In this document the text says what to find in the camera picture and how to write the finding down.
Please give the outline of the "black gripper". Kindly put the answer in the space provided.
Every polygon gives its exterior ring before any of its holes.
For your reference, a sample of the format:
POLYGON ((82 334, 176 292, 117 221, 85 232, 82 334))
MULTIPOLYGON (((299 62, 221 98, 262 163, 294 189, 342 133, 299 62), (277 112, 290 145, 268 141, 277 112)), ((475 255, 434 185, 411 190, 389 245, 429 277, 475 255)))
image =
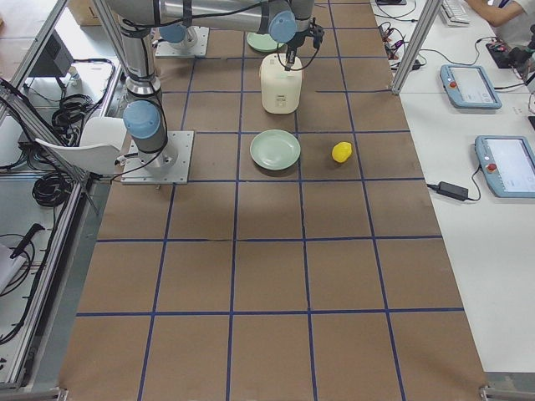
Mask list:
MULTIPOLYGON (((289 42, 286 43, 286 46, 287 46, 286 56, 285 56, 286 62, 295 61, 297 57, 297 51, 300 47, 304 45, 306 38, 313 39, 313 48, 315 49, 313 56, 316 56, 323 42, 324 28, 316 23, 310 23, 308 25, 308 28, 306 28, 304 31, 295 33, 293 38, 289 42)), ((286 63, 285 70, 291 71, 292 66, 293 65, 291 63, 286 63)))

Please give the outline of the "person forearm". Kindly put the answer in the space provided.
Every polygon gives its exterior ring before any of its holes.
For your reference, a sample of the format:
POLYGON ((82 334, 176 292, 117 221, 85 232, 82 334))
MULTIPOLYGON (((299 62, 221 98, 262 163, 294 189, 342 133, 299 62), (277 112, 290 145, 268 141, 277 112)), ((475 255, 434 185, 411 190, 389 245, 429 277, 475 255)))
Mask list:
POLYGON ((522 6, 515 1, 503 8, 491 6, 480 0, 466 0, 466 3, 494 28, 498 28, 524 13, 522 6))

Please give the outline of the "green plate near arm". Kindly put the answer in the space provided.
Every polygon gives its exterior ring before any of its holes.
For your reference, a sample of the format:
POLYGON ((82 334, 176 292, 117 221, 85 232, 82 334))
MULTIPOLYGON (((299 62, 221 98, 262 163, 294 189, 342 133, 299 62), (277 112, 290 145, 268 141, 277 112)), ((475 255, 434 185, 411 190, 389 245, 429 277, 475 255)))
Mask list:
POLYGON ((269 129, 256 135, 250 144, 252 160, 266 170, 285 170, 301 154, 298 139, 281 129, 269 129))
POLYGON ((272 53, 278 49, 278 43, 268 33, 248 33, 247 44, 260 53, 272 53))

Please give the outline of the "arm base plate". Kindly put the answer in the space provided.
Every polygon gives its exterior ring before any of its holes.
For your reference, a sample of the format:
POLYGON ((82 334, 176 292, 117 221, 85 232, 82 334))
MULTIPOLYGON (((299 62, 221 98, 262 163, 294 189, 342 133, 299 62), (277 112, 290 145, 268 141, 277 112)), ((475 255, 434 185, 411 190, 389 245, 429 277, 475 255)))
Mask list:
POLYGON ((204 58, 209 28, 181 25, 159 28, 157 58, 204 58))
POLYGON ((166 147, 150 162, 154 156, 139 152, 132 140, 129 152, 136 155, 126 160, 120 182, 124 185, 186 184, 193 141, 193 131, 169 131, 166 147))

